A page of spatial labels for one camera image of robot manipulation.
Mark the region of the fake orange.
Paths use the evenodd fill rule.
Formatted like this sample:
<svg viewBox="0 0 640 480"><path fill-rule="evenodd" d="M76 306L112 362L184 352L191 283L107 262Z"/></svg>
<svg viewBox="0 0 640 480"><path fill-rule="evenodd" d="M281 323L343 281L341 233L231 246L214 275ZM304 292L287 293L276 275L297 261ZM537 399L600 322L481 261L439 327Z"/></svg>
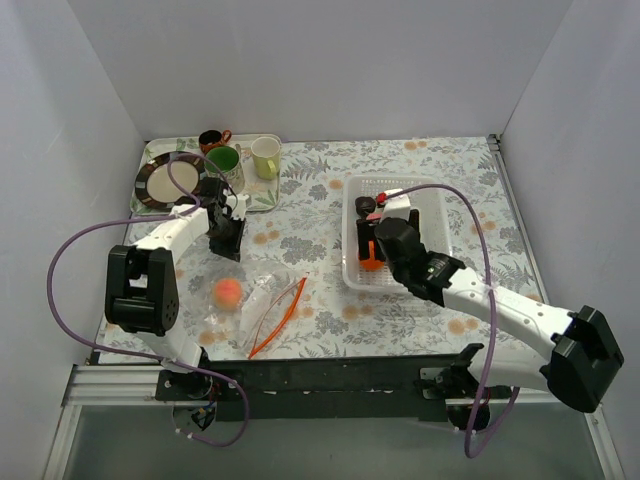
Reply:
<svg viewBox="0 0 640 480"><path fill-rule="evenodd" d="M385 267L385 261L376 257L376 243L373 240L368 242L365 253L359 254L359 265L367 272L375 272Z"/></svg>

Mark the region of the fake dark purple plum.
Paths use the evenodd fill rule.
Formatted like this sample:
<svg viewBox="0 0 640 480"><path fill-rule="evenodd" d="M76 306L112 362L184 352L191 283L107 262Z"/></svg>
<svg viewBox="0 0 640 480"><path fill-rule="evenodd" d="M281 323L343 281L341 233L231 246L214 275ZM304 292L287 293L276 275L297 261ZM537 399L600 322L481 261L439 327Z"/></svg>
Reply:
<svg viewBox="0 0 640 480"><path fill-rule="evenodd" d="M372 197L360 196L354 201L355 210L359 217L366 218L377 209L376 200Z"/></svg>

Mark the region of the fake red peach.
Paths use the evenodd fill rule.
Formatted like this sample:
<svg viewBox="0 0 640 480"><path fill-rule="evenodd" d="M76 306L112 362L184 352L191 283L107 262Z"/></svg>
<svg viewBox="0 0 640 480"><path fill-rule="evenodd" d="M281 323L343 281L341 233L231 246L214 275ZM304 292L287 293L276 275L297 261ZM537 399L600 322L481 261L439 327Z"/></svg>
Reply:
<svg viewBox="0 0 640 480"><path fill-rule="evenodd" d="M223 311L237 310L243 300L243 288L235 278L222 278L211 289L211 298L216 308Z"/></svg>

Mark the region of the clear zip top bag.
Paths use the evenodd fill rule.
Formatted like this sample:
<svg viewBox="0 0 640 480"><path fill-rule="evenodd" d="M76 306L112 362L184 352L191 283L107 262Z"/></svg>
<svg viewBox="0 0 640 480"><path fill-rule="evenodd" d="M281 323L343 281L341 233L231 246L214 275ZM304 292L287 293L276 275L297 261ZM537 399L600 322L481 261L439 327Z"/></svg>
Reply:
<svg viewBox="0 0 640 480"><path fill-rule="evenodd" d="M213 304L211 289L222 278L235 278L242 285L243 300L235 311ZM257 358L294 316L307 278L277 261L221 262L204 277L189 307L197 343L205 349L228 345L242 359Z"/></svg>

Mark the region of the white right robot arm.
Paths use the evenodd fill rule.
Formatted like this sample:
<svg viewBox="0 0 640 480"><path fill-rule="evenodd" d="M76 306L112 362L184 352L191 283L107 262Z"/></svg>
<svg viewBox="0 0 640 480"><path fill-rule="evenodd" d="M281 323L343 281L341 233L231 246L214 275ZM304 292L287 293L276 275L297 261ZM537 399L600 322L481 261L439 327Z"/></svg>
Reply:
<svg viewBox="0 0 640 480"><path fill-rule="evenodd" d="M517 378L530 376L531 388L550 392L576 411L596 410L624 364L599 310L569 311L488 287L462 261L427 250L414 225L401 218L359 219L356 231L360 260L385 262L413 296L481 319L535 350L539 360L508 366Z"/></svg>

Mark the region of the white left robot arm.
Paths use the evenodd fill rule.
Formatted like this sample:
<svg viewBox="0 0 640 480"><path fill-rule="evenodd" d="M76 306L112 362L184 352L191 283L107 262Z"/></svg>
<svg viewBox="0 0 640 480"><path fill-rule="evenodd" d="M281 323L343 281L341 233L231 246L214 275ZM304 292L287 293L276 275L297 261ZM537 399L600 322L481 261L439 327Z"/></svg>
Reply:
<svg viewBox="0 0 640 480"><path fill-rule="evenodd" d="M151 233L108 255L106 320L141 339L165 369L180 373L178 387L193 400L211 392L213 377L199 366L203 350L178 320L175 267L203 237L211 253L238 262L248 202L248 195L209 178L197 198L180 198Z"/></svg>

